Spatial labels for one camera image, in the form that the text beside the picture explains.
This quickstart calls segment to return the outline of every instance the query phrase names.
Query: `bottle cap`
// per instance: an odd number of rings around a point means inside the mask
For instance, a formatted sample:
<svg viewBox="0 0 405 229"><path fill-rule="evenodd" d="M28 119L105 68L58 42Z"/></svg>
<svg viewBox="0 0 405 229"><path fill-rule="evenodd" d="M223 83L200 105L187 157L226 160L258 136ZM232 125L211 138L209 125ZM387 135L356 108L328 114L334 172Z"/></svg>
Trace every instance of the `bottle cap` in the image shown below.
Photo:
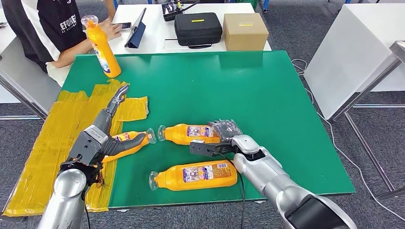
<svg viewBox="0 0 405 229"><path fill-rule="evenodd" d="M82 24L87 28L94 28L98 24L98 18L96 15L86 15L82 17Z"/></svg>
<svg viewBox="0 0 405 229"><path fill-rule="evenodd" d="M164 136L164 131L166 130L166 127L164 125L160 125L158 129L158 139L159 141L164 141L166 140Z"/></svg>
<svg viewBox="0 0 405 229"><path fill-rule="evenodd" d="M158 183L156 182L156 178L158 177L159 173L156 171L152 171L149 174L149 188L154 191L159 188Z"/></svg>
<svg viewBox="0 0 405 229"><path fill-rule="evenodd" d="M153 131L152 128L149 128L146 131L146 136L148 137L148 140L149 140L150 144L155 144L156 143L155 131Z"/></svg>

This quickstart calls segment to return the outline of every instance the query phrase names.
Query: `black cable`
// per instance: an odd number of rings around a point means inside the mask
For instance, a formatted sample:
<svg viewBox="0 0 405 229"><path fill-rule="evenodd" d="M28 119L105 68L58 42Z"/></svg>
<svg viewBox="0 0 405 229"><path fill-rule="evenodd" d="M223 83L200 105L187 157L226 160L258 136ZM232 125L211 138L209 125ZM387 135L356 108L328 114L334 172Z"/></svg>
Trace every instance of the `black cable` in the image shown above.
<svg viewBox="0 0 405 229"><path fill-rule="evenodd" d="M85 204L85 210L86 210L86 216L87 216L87 225L88 225L89 229L91 229L91 226L90 226L90 218L89 218L89 216L88 216L88 211L87 211L86 204Z"/></svg>
<svg viewBox="0 0 405 229"><path fill-rule="evenodd" d="M208 152L215 152L215 153L223 156L226 160L229 161L229 163L232 164L233 167L235 167L234 163L227 156L225 156L223 153L218 152L216 150L211 150L211 149L207 149L207 151ZM240 179L241 185L242 185L242 220L241 220L241 229L242 229L243 228L243 216L244 216L244 213L245 213L245 185L243 183L242 175L239 172L238 172L238 175L239 175L239 179Z"/></svg>

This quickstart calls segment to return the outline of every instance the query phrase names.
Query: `white desk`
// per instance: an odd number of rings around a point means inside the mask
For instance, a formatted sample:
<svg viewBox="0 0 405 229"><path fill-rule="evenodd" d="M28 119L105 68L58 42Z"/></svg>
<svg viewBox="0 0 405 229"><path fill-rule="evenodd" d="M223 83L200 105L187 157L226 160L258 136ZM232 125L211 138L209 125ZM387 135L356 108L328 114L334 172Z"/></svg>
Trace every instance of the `white desk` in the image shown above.
<svg viewBox="0 0 405 229"><path fill-rule="evenodd" d="M2 8L0 21L5 21ZM0 76L25 102L34 103L43 113L48 114L61 88L36 63L25 57L20 40L10 26L0 29L0 54ZM1 87L0 103L15 102L19 101Z"/></svg>
<svg viewBox="0 0 405 229"><path fill-rule="evenodd" d="M176 39L177 36L174 31L174 21L164 21L161 5L119 5L113 23L134 23L144 8L146 12L142 22L146 25L146 29L139 48L124 48L129 32L123 32L121 37L109 42L114 54L226 51L223 35L219 43L204 49L189 49L179 46L177 41L166 41L165 39ZM225 13L254 13L255 11L250 3L197 4L185 11L185 13L203 12L216 13L219 22L223 25ZM268 42L264 50L271 50Z"/></svg>
<svg viewBox="0 0 405 229"><path fill-rule="evenodd" d="M345 4L305 71L329 119L393 61L389 47L405 40L405 4ZM401 64L372 91L404 91Z"/></svg>
<svg viewBox="0 0 405 229"><path fill-rule="evenodd" d="M142 21L146 25L146 29L140 48L124 48L129 32L123 32L121 37L109 42L114 54L226 51L223 37L212 47L197 50L179 46L177 41L165 42L165 39L176 39L176 33L174 21L164 21L161 5L119 5L113 22L134 23L145 7L147 10ZM254 10L250 3L227 3L197 4L186 12L215 12L222 25L225 13L254 13ZM9 27L6 30L0 30L0 37L1 47L4 47L3 52L0 49L0 54L3 56L3 60L0 61L0 75L47 114L59 94L60 87L39 66L25 58L20 41ZM266 42L264 50L271 50L268 42Z"/></svg>

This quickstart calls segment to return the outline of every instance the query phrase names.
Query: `black case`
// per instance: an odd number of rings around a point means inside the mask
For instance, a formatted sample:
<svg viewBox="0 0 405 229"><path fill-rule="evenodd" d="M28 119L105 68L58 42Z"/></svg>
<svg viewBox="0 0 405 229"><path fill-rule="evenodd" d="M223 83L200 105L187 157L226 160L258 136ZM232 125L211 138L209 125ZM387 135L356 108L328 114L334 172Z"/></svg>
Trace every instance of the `black case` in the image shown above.
<svg viewBox="0 0 405 229"><path fill-rule="evenodd" d="M218 43L222 35L222 27L215 13L176 15L174 30L181 46Z"/></svg>

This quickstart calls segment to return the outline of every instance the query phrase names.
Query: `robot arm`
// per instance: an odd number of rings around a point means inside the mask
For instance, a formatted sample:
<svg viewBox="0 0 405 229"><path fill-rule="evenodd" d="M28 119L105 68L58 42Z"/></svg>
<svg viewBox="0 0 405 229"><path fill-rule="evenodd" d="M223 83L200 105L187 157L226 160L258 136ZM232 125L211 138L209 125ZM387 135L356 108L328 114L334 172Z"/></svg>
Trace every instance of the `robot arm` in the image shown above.
<svg viewBox="0 0 405 229"><path fill-rule="evenodd" d="M223 143L192 142L190 152L234 152L233 163L253 186L275 206L286 229L357 229L352 219L334 202L295 183L281 164L263 146L242 132L233 121L209 123Z"/></svg>
<svg viewBox="0 0 405 229"><path fill-rule="evenodd" d="M118 141L110 136L111 120L128 85L120 87L106 109L98 114L91 126L80 132L69 156L61 164L53 185L53 194L42 215L38 229L78 229L85 210L85 196L99 180L104 156L114 156L141 144L145 134L132 140Z"/></svg>

